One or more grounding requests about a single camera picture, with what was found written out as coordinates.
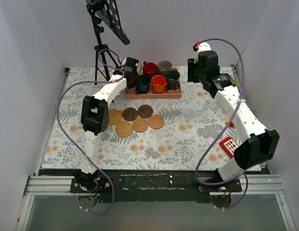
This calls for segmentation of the dark blue mug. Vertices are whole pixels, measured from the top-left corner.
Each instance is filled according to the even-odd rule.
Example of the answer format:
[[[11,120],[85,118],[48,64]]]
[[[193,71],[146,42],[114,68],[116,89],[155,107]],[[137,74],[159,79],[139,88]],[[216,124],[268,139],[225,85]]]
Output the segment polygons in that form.
[[[136,94],[147,94],[150,90],[151,79],[147,75],[140,75],[141,84],[136,87]]]

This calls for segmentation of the dark wooden coaster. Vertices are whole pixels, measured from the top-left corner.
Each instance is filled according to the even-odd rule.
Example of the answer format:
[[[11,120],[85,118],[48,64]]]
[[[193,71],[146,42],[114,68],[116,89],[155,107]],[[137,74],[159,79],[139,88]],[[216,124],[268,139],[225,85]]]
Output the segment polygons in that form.
[[[122,112],[123,119],[125,119],[127,121],[133,121],[137,118],[137,116],[138,116],[138,112],[133,107],[128,107],[128,108],[124,109]]]
[[[142,118],[149,118],[153,114],[153,109],[147,104],[141,105],[138,110],[138,115]]]

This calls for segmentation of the woven cork coaster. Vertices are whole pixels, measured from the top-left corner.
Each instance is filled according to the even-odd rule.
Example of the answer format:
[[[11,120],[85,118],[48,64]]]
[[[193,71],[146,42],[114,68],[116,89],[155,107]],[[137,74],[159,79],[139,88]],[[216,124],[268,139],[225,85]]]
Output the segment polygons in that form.
[[[127,137],[133,132],[133,127],[130,122],[127,121],[121,121],[115,126],[115,133],[121,137]]]
[[[113,126],[122,120],[122,113],[117,109],[109,109],[109,125]]]

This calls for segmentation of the light wooden coaster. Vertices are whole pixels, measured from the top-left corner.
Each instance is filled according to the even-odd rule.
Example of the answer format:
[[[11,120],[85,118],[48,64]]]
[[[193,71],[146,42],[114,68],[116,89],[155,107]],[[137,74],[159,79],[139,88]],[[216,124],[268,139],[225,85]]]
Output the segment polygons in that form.
[[[152,115],[148,120],[149,126],[153,129],[160,129],[164,126],[165,121],[161,115]]]
[[[134,120],[132,127],[136,132],[145,132],[147,131],[149,124],[147,119],[140,117]]]

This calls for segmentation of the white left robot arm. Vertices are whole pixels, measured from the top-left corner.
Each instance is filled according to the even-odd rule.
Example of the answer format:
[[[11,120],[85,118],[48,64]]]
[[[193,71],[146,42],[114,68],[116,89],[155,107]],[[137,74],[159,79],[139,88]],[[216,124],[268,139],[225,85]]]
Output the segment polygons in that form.
[[[98,153],[102,133],[110,124],[109,105],[113,99],[127,86],[136,86],[140,83],[137,66],[139,61],[127,57],[116,68],[104,86],[92,96],[85,96],[82,103],[81,124],[84,130],[84,160],[80,165],[83,173],[93,174],[97,168],[94,158]]]

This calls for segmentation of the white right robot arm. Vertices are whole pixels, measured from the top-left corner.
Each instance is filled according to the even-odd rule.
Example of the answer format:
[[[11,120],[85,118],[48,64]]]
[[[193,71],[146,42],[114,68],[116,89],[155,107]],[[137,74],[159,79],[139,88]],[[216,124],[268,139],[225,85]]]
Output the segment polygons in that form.
[[[218,55],[207,40],[196,42],[193,50],[197,56],[188,59],[188,81],[203,85],[204,90],[227,113],[229,123],[234,124],[241,140],[233,158],[216,169],[211,179],[202,181],[196,178],[198,183],[214,186],[222,192],[246,170],[273,158],[279,134],[276,130],[268,130],[254,116],[235,80],[229,74],[220,73]]]

